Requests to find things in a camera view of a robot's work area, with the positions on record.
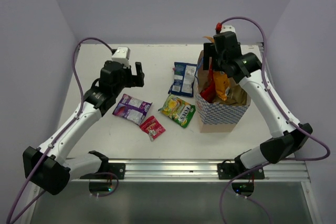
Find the purple white snack packet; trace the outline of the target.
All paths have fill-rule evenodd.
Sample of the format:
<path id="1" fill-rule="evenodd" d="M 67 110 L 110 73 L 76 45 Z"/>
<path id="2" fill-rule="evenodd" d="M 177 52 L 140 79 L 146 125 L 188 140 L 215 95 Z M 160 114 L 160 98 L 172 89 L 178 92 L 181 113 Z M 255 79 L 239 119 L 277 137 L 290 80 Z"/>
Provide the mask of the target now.
<path id="1" fill-rule="evenodd" d="M 151 106 L 152 103 L 150 102 L 123 94 L 112 114 L 127 119 L 136 125 L 140 125 L 145 119 Z"/>

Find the orange snack packet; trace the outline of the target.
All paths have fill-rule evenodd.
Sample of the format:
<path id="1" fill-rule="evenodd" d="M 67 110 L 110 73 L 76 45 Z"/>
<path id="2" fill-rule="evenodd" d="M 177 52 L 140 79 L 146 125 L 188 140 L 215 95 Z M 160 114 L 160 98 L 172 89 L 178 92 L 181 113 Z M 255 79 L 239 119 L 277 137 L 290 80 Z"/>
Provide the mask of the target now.
<path id="1" fill-rule="evenodd" d="M 230 81 L 227 74 L 222 71 L 213 71 L 213 79 L 215 83 L 216 96 L 219 96 L 221 99 L 226 100 L 230 89 Z"/>

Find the dark blue snack packet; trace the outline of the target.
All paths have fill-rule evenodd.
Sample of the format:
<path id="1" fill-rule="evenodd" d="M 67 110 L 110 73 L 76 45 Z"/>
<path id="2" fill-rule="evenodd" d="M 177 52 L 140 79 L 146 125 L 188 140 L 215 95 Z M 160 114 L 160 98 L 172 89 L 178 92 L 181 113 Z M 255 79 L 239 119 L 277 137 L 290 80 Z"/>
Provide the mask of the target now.
<path id="1" fill-rule="evenodd" d="M 193 63 L 175 62 L 173 83 L 168 94 L 192 98 L 197 65 Z"/>

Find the light blue chips bag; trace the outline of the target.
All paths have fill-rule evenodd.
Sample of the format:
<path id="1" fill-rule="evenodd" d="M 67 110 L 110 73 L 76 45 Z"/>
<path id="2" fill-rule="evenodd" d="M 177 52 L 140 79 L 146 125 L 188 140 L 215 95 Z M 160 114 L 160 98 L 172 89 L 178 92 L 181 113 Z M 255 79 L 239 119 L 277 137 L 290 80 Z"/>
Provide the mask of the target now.
<path id="1" fill-rule="evenodd" d="M 226 100 L 216 96 L 213 103 L 230 106 L 244 106 L 247 104 L 247 93 L 244 89 L 237 85 L 230 88 Z"/>

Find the red cookie snack bag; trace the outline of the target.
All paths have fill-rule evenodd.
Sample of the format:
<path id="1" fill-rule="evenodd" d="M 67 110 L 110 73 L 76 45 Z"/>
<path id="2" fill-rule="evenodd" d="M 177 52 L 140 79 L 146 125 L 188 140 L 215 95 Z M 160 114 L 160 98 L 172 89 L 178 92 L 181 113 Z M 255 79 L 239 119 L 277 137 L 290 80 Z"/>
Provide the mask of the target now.
<path id="1" fill-rule="evenodd" d="M 200 95 L 205 101 L 212 103 L 216 96 L 212 65 L 209 66 L 207 79 L 208 85 L 201 91 Z"/>

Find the green Fox's candy bag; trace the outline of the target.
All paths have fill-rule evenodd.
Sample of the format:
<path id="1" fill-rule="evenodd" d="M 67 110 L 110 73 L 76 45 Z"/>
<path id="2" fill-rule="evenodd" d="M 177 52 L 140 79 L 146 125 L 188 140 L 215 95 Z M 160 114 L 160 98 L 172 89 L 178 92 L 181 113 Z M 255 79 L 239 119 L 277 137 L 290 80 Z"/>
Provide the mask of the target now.
<path id="1" fill-rule="evenodd" d="M 158 111 L 185 129 L 192 120 L 196 112 L 196 107 L 195 105 L 170 94 Z"/>

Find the blue checkered paper bag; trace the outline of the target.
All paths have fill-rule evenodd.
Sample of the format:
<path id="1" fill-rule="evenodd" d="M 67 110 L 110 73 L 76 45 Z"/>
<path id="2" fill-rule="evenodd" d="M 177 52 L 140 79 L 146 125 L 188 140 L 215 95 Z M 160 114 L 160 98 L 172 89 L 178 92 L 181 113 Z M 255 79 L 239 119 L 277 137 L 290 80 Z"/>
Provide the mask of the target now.
<path id="1" fill-rule="evenodd" d="M 197 61 L 195 99 L 198 112 L 199 130 L 201 133 L 227 133 L 231 132 L 250 107 L 251 99 L 247 95 L 247 104 L 244 106 L 230 106 L 219 103 L 208 103 L 200 93 L 208 84 L 208 71 L 203 70 L 203 52 L 201 51 Z M 238 84 L 229 78 L 230 88 Z"/>

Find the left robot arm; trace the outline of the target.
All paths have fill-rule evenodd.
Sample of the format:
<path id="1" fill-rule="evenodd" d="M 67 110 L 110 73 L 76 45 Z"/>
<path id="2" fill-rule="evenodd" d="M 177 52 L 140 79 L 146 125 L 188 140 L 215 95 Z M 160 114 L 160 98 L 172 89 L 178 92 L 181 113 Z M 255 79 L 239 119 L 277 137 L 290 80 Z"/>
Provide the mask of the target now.
<path id="1" fill-rule="evenodd" d="M 68 155 L 83 135 L 116 103 L 124 88 L 143 87 L 142 64 L 135 63 L 136 74 L 116 61 L 108 60 L 82 95 L 73 115 L 39 147 L 28 147 L 23 152 L 26 178 L 46 192 L 57 195 L 67 184 L 82 176 L 111 178 L 109 159 L 97 151 L 68 159 Z"/>

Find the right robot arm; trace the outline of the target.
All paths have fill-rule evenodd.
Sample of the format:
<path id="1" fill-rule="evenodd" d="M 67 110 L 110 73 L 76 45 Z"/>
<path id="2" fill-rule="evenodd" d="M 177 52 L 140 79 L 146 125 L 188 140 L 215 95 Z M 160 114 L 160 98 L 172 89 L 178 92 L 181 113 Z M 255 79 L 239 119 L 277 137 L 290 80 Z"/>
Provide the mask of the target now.
<path id="1" fill-rule="evenodd" d="M 233 31 L 217 33 L 213 42 L 204 44 L 203 68 L 222 71 L 250 96 L 262 114 L 271 138 L 234 159 L 236 176 L 246 178 L 253 168 L 265 163 L 276 164 L 298 151 L 312 133 L 309 123 L 302 124 L 291 113 L 282 115 L 271 99 L 272 85 L 262 76 L 262 63 L 252 52 L 243 54 Z"/>

